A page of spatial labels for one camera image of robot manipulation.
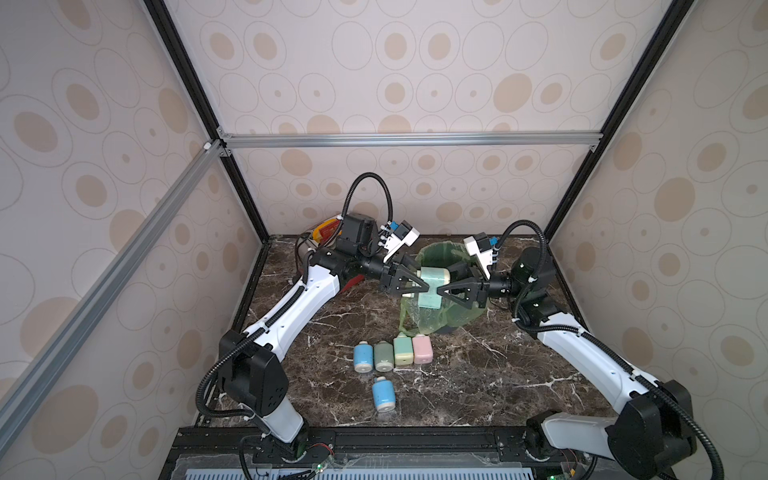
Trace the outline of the mint green pencil sharpener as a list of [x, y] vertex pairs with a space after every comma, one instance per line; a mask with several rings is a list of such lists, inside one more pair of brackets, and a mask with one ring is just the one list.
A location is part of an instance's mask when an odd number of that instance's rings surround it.
[[434, 289], [447, 285], [451, 281], [450, 272], [446, 268], [422, 267], [418, 276]]

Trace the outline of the pink pencil sharpener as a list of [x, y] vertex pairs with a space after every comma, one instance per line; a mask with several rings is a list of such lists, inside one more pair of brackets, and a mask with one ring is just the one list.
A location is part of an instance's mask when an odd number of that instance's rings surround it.
[[412, 338], [413, 363], [415, 365], [430, 364], [434, 358], [432, 342], [429, 336], [417, 334]]

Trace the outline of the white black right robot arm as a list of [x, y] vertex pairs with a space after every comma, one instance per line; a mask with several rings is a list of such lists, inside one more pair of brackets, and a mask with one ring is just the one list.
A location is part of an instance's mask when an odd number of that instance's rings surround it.
[[440, 297], [466, 309], [503, 300], [518, 329], [565, 359], [610, 403], [612, 417], [578, 416], [547, 410], [526, 422], [529, 457], [545, 461], [560, 450], [612, 460], [635, 479], [670, 479], [672, 468], [704, 450], [710, 476], [722, 479], [724, 463], [714, 442], [693, 416], [688, 390], [661, 381], [630, 363], [563, 311], [547, 291], [556, 268], [541, 228], [517, 220], [498, 237], [464, 239], [468, 260], [450, 267]]

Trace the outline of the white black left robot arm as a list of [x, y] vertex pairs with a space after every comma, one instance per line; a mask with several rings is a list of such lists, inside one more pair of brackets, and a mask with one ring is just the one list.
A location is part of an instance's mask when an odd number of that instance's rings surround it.
[[308, 249], [288, 293], [250, 327], [221, 338], [218, 359], [196, 390], [200, 414], [253, 421], [263, 433], [298, 451], [307, 442], [308, 428], [287, 397], [282, 362], [304, 327], [359, 276], [378, 282], [380, 291], [393, 297], [428, 291], [417, 263], [405, 252], [419, 234], [408, 222], [395, 222], [391, 193], [384, 193], [383, 224], [351, 211], [353, 196], [347, 194], [332, 237]]

